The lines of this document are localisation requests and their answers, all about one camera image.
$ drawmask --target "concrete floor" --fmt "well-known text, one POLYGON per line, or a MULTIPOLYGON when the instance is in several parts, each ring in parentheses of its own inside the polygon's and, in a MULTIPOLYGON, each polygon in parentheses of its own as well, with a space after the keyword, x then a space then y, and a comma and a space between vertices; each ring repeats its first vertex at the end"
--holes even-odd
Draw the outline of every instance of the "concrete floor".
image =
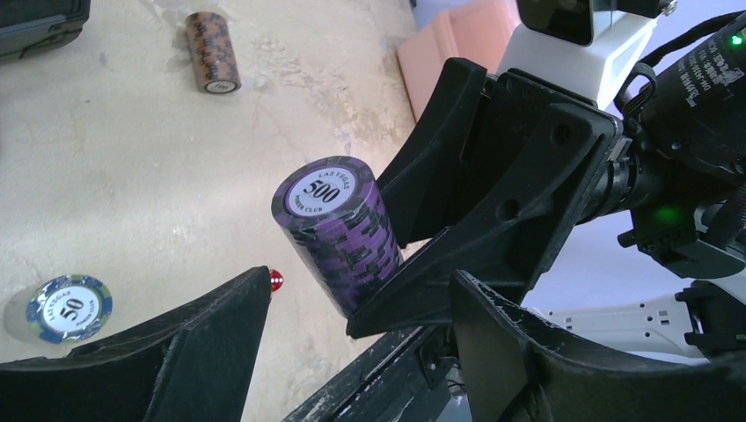
MULTIPOLYGON (((413 31, 407 0, 93 2, 78 40, 0 66, 0 306, 90 274, 114 301, 99 339, 277 268, 244 420, 280 420, 373 338, 345 336, 272 194, 323 156, 386 166, 413 127, 394 54, 413 31), (197 91, 181 27, 199 10, 230 20, 230 96, 197 91)), ((0 361, 68 350, 0 331, 0 361)))

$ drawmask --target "green led light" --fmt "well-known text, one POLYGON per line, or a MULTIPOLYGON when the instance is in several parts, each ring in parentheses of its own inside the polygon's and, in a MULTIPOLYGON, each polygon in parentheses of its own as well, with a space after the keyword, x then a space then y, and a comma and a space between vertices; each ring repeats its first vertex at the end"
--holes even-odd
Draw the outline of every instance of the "green led light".
POLYGON ((681 210, 677 207, 660 207, 655 211, 655 219, 666 224, 677 224, 684 219, 681 210))

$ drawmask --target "camera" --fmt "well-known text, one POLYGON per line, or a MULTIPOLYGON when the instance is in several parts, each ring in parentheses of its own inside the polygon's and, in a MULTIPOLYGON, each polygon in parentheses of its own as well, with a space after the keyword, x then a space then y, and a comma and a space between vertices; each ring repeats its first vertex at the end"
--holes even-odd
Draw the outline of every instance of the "camera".
POLYGON ((517 0, 526 27, 551 37, 588 46, 611 27, 613 0, 517 0))

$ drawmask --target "blue poker chip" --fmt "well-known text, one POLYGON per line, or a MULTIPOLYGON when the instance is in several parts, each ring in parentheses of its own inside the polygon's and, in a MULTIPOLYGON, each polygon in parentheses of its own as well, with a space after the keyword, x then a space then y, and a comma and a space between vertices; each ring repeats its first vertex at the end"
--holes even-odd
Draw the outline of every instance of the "blue poker chip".
POLYGON ((112 313, 109 289, 90 275, 63 275, 39 287, 26 308, 26 321, 38 338, 56 345, 86 340, 112 313))

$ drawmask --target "pink box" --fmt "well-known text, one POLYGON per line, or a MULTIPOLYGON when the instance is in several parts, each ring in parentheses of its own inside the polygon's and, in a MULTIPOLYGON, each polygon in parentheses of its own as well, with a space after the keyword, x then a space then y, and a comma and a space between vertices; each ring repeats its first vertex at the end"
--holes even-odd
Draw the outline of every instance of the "pink box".
POLYGON ((438 13, 405 41, 397 56, 414 118, 420 119, 447 59, 464 57, 495 72, 520 22, 514 0, 474 0, 438 13))

